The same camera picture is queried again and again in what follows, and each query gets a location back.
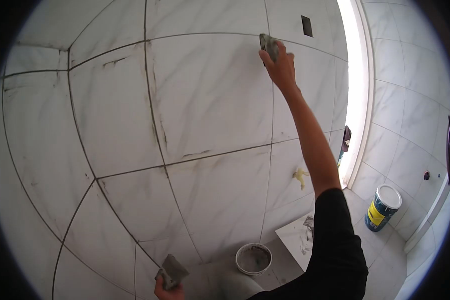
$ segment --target paint bucket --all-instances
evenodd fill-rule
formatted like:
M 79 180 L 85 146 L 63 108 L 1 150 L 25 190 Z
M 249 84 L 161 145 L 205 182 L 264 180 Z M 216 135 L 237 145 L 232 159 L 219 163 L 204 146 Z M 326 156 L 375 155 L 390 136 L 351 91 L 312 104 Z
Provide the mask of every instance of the paint bucket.
M 240 272 L 257 278 L 272 264 L 272 252 L 259 243 L 243 245 L 235 255 L 235 265 Z
M 371 231 L 380 231 L 402 205 L 400 193 L 387 184 L 380 184 L 365 214 L 365 225 Z

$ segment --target floor tile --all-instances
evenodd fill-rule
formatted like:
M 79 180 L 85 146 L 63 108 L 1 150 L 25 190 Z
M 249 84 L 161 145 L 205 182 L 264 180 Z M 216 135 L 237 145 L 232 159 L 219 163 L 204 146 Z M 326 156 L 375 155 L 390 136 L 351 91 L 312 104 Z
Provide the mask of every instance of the floor tile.
M 78 130 L 97 177 L 163 164 L 144 55 L 143 44 L 132 45 L 70 71 Z
M 147 43 L 153 113 L 166 163 L 270 143 L 272 81 L 257 45 L 258 37 L 237 34 Z

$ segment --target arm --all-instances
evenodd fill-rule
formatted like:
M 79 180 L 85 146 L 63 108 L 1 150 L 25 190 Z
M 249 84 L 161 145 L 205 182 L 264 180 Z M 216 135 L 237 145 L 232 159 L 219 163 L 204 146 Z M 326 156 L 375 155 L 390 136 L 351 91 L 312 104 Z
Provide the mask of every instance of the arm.
M 282 42 L 277 41 L 277 46 L 279 54 L 276 62 L 270 59 L 266 51 L 260 50 L 258 54 L 271 80 L 282 92 L 292 112 L 303 159 L 310 172 L 315 197 L 318 198 L 327 189 L 341 189 L 337 163 L 317 119 L 295 82 L 293 62 L 295 56 L 292 53 L 287 54 Z

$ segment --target yellow label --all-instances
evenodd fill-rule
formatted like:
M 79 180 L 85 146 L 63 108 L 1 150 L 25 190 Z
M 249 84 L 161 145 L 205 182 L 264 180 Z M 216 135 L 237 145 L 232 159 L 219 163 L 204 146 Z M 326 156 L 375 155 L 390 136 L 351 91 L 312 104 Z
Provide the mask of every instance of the yellow label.
M 370 204 L 370 207 L 368 208 L 368 217 L 370 218 L 370 221 L 372 221 L 372 223 L 377 226 L 385 218 L 385 216 L 383 214 L 378 212 L 377 208 L 375 207 L 374 201 L 372 201 L 372 203 Z

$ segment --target white bucket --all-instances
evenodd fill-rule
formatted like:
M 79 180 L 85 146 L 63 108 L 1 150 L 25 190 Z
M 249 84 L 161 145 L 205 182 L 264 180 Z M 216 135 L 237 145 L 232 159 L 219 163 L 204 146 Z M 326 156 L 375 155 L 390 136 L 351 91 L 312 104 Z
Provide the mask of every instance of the white bucket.
M 257 278 L 272 264 L 272 252 L 259 243 L 243 245 L 235 255 L 235 265 L 240 272 Z

